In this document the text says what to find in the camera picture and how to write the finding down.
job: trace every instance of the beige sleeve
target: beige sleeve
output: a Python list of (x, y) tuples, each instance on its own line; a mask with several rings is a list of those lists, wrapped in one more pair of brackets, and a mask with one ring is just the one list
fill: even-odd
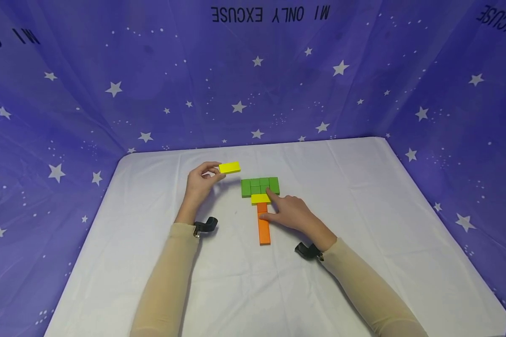
[(144, 287), (130, 337), (177, 337), (199, 239), (193, 226), (175, 223)]
[(323, 253), (324, 267), (339, 281), (378, 337), (427, 337), (398, 294), (341, 238)]

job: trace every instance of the purple backdrop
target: purple backdrop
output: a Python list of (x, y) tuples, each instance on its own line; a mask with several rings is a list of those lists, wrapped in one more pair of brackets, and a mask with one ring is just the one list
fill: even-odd
[(127, 153), (370, 135), (506, 307), (506, 0), (0, 1), (0, 337)]

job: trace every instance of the hand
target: hand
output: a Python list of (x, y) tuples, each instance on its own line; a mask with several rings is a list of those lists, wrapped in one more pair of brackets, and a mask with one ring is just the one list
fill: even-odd
[(309, 210), (302, 199), (288, 195), (281, 198), (270, 188), (266, 188), (266, 193), (279, 212), (261, 214), (261, 219), (302, 232), (323, 252), (337, 241), (337, 236)]
[(208, 194), (210, 194), (212, 187), (226, 177), (226, 174), (220, 173), (216, 167), (219, 164), (221, 163), (215, 161), (204, 162), (188, 174), (186, 194), (184, 195), (184, 200), (175, 222), (188, 224), (195, 222), (197, 210)]

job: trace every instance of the black wrist strap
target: black wrist strap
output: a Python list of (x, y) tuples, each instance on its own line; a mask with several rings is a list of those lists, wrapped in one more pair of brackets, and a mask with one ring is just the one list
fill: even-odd
[(294, 251), (300, 254), (300, 256), (306, 260), (317, 258), (320, 261), (324, 261), (324, 258), (322, 257), (322, 252), (314, 244), (311, 244), (309, 248), (307, 248), (307, 246), (304, 245), (303, 242), (300, 242), (296, 246)]
[(201, 235), (200, 232), (208, 233), (213, 232), (217, 226), (217, 219), (214, 217), (209, 217), (208, 220), (206, 220), (206, 223), (195, 221), (193, 224), (195, 226), (195, 230), (193, 231), (193, 235), (195, 235), (196, 238), (199, 238)]

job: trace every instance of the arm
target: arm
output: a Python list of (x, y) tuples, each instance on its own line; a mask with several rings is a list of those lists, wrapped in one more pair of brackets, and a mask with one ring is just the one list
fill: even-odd
[(193, 260), (199, 248), (199, 239), (193, 236), (193, 223), (210, 189), (225, 178), (214, 167), (218, 164), (206, 162), (189, 173), (182, 206), (144, 287), (130, 337), (178, 336)]
[(378, 337), (427, 337), (416, 317), (395, 291), (341, 238), (307, 208), (302, 199), (267, 194), (279, 213), (261, 217), (306, 234), (323, 252), (324, 267), (332, 273), (352, 304)]

